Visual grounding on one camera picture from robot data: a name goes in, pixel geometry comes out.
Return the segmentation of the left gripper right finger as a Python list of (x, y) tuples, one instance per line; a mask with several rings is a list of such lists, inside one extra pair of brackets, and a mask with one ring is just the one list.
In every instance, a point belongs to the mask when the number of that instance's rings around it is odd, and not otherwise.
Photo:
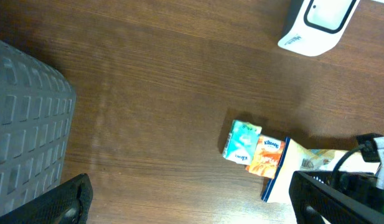
[(331, 186), (331, 172), (295, 171), (289, 196), (298, 223), (384, 224), (384, 190), (368, 172), (340, 172)]

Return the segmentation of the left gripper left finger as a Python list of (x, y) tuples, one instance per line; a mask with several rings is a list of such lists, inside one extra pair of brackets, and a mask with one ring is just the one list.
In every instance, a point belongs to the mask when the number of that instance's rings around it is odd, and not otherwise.
[(85, 224), (93, 200), (88, 174), (76, 177), (0, 217), (2, 224)]

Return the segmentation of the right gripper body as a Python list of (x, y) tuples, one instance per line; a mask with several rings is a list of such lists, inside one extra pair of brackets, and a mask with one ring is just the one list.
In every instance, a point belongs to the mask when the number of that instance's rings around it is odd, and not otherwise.
[(303, 214), (384, 215), (384, 190), (371, 173), (329, 171), (303, 173)]

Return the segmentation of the yellow snack bag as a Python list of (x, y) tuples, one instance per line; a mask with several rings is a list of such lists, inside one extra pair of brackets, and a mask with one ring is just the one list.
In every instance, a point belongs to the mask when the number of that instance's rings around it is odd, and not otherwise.
[(347, 153), (339, 149), (306, 149), (291, 138), (286, 138), (275, 178), (269, 180), (261, 196), (267, 203), (290, 204), (289, 186), (295, 171), (333, 171), (336, 163)]

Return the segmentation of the orange tissue pack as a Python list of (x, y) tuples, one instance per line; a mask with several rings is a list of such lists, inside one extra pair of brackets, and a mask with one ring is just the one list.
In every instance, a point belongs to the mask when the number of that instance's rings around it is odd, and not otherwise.
[(256, 145), (256, 151), (246, 170), (260, 177), (273, 179), (279, 166), (286, 143), (284, 141), (261, 135)]

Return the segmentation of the teal tissue pack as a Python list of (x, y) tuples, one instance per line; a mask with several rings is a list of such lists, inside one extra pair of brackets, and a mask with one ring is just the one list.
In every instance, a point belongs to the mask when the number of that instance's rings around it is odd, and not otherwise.
[(249, 166), (253, 160), (261, 130), (261, 126), (237, 119), (233, 120), (223, 148), (223, 158)]

